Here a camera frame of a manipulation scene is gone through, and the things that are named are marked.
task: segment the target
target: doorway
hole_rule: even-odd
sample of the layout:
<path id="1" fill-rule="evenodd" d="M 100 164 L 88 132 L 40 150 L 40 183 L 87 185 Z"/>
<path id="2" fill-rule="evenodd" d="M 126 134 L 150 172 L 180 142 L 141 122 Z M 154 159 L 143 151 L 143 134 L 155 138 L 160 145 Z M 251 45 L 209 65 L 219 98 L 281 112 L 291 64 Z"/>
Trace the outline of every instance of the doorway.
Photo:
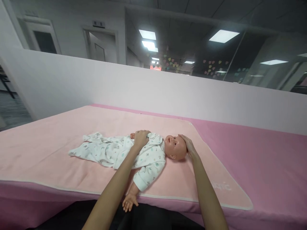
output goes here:
<path id="1" fill-rule="evenodd" d="M 117 33 L 106 29 L 83 29 L 88 58 L 119 63 Z"/>
<path id="2" fill-rule="evenodd" d="M 61 54 L 60 46 L 50 20 L 25 17 L 23 30 L 30 49 Z"/>

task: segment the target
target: door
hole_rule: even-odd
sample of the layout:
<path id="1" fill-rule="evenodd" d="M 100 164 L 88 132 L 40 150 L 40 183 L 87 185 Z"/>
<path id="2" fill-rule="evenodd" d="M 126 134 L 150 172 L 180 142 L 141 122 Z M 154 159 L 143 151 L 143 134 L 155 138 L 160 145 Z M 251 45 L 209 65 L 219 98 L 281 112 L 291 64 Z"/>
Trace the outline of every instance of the door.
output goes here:
<path id="1" fill-rule="evenodd" d="M 60 47 L 57 42 L 54 30 L 51 25 L 35 22 L 26 22 L 34 49 L 47 53 L 60 54 Z"/>

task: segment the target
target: floor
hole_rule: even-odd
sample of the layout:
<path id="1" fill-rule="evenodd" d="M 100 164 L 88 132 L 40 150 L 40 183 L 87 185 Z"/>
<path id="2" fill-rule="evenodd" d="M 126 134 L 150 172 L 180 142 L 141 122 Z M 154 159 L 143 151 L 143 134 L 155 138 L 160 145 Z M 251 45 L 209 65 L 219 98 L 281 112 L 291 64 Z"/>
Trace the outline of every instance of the floor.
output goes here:
<path id="1" fill-rule="evenodd" d="M 13 99 L 8 93 L 0 91 L 0 116 L 6 123 L 0 131 L 32 122 L 32 118 L 17 94 Z"/>

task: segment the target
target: white wall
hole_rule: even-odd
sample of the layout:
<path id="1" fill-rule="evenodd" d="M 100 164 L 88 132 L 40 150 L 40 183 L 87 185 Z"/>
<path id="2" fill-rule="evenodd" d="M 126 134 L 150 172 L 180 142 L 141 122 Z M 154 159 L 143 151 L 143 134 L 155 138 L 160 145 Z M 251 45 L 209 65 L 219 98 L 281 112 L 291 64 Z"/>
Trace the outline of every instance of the white wall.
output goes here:
<path id="1" fill-rule="evenodd" d="M 106 62 L 117 63 L 116 44 L 115 44 L 114 35 L 110 35 L 106 33 L 90 32 L 90 38 L 91 38 L 91 42 L 93 38 L 93 42 L 97 43 L 100 47 L 102 47 L 105 50 Z"/>
<path id="2" fill-rule="evenodd" d="M 110 1 L 83 0 L 11 0 L 15 15 L 22 18 L 26 10 L 50 19 L 63 55 L 88 58 L 82 26 L 92 20 L 105 22 L 106 29 L 118 31 L 119 63 L 126 64 L 125 9 Z"/>
<path id="3" fill-rule="evenodd" d="M 307 135 L 306 95 L 32 50 L 0 53 L 37 119 L 98 103 Z"/>

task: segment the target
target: doll head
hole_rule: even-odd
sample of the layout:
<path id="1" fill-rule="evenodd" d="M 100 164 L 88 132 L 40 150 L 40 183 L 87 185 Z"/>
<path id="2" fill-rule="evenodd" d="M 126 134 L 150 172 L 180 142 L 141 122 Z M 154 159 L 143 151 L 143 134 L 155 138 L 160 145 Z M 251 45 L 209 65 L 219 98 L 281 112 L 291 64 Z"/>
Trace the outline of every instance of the doll head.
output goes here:
<path id="1" fill-rule="evenodd" d="M 173 160 L 182 160 L 186 156 L 186 144 L 182 137 L 168 135 L 165 138 L 165 154 Z"/>

